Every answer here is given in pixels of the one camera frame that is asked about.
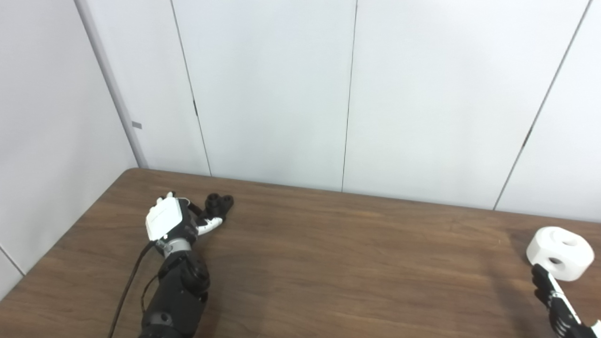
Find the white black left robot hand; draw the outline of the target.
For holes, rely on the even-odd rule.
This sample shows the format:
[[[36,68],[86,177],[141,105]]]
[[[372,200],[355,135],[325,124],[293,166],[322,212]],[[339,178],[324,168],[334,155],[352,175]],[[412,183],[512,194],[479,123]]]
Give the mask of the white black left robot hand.
[[[208,202],[207,208],[201,209],[174,191],[160,196],[146,215],[148,239],[165,244],[184,239],[193,245],[200,236],[223,224],[231,208],[218,194],[209,195]]]

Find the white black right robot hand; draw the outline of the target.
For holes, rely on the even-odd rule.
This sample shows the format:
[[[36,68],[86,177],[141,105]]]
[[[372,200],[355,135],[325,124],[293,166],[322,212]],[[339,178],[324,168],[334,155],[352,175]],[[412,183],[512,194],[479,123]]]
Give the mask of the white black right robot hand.
[[[541,264],[532,266],[534,295],[548,311],[550,327],[558,338],[599,338],[601,323],[584,325],[557,280]]]

